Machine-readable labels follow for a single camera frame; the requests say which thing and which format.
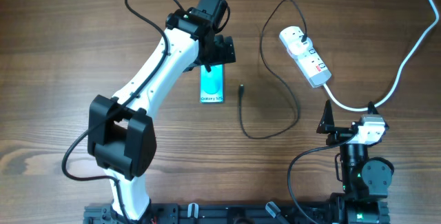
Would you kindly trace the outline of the teal Galaxy smartphone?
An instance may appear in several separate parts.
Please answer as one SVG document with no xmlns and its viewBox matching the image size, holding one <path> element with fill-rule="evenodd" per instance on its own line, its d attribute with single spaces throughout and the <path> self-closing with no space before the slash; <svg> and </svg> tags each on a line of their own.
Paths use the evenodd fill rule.
<svg viewBox="0 0 441 224">
<path fill-rule="evenodd" d="M 224 67 L 215 65 L 208 72 L 201 67 L 200 102 L 222 103 L 224 101 Z"/>
</svg>

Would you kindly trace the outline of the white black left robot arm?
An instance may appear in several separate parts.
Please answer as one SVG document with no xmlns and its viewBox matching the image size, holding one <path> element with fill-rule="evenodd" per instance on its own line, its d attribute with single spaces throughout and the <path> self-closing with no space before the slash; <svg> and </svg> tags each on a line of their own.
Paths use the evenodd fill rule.
<svg viewBox="0 0 441 224">
<path fill-rule="evenodd" d="M 236 60 L 231 37 L 221 31 L 230 17 L 226 0 L 199 0 L 168 15 L 165 27 L 155 23 L 161 40 L 136 75 L 106 98 L 97 95 L 90 104 L 87 130 L 67 149 L 61 161 L 66 177 L 68 158 L 83 140 L 88 154 L 103 168 L 100 176 L 86 181 L 109 180 L 113 201 L 85 207 L 84 223 L 156 223 L 157 215 L 145 189 L 145 171 L 157 148 L 154 117 L 180 75 L 196 67 L 210 72 L 216 65 Z"/>
</svg>

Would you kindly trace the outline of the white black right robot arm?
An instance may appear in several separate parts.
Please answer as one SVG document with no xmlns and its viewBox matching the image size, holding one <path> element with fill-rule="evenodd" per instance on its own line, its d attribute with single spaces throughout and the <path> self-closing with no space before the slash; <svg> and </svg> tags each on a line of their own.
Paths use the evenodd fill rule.
<svg viewBox="0 0 441 224">
<path fill-rule="evenodd" d="M 331 101 L 325 102 L 316 132 L 326 134 L 326 145 L 297 155 L 289 164 L 287 186 L 294 202 L 290 219 L 295 223 L 389 223 L 389 209 L 384 201 L 395 171 L 382 157 L 370 157 L 368 149 L 382 141 L 389 125 L 373 103 L 367 113 L 348 128 L 335 126 Z M 305 155 L 338 148 L 334 157 L 336 178 L 342 193 L 333 193 L 323 202 L 300 203 L 294 195 L 291 171 Z"/>
</svg>

